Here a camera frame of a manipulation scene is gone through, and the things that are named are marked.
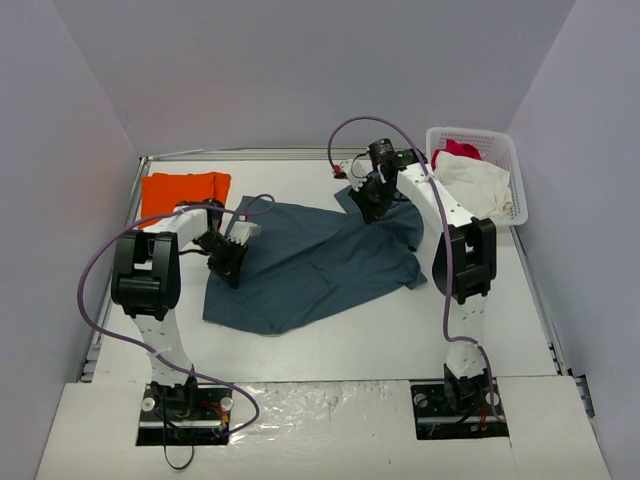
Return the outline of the blue-grey t-shirt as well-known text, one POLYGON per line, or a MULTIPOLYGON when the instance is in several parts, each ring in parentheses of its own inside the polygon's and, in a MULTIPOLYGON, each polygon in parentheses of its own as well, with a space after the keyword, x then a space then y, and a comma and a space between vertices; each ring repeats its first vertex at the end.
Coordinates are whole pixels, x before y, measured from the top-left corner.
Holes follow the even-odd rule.
POLYGON ((210 274, 204 321, 259 335, 281 335, 406 287, 426 283, 415 251, 424 233, 417 208, 394 204, 366 224, 347 190, 341 209, 242 198, 259 211, 261 231, 248 241, 239 286, 210 274))

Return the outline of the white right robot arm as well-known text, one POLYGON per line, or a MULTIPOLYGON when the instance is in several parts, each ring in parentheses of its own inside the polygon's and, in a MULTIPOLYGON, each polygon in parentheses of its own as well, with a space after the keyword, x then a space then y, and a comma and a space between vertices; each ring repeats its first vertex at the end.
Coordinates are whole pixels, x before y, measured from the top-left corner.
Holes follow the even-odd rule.
POLYGON ((450 343, 443 389, 446 406, 465 413, 480 397, 472 379, 487 373, 482 355, 486 299, 497 275, 497 230, 490 219, 479 219, 465 209, 424 168, 411 149, 397 150, 387 138, 367 147, 371 167, 359 158, 344 169, 349 195, 364 221, 383 218, 401 196, 417 208, 423 226, 419 246, 423 274, 444 296, 443 336, 450 343))

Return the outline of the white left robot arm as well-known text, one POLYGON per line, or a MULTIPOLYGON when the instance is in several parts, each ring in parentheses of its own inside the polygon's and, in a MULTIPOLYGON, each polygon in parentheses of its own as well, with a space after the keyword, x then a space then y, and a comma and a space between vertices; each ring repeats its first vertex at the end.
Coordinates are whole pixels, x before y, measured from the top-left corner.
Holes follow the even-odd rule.
POLYGON ((190 243, 200 247, 209 270, 236 289, 249 238, 260 231, 258 225, 238 220, 222 234, 223 209, 216 200, 182 202, 170 216, 116 242, 111 298, 153 349, 152 395, 165 398, 165 406, 179 418, 195 415, 202 396, 175 314, 181 295, 180 253, 190 243))

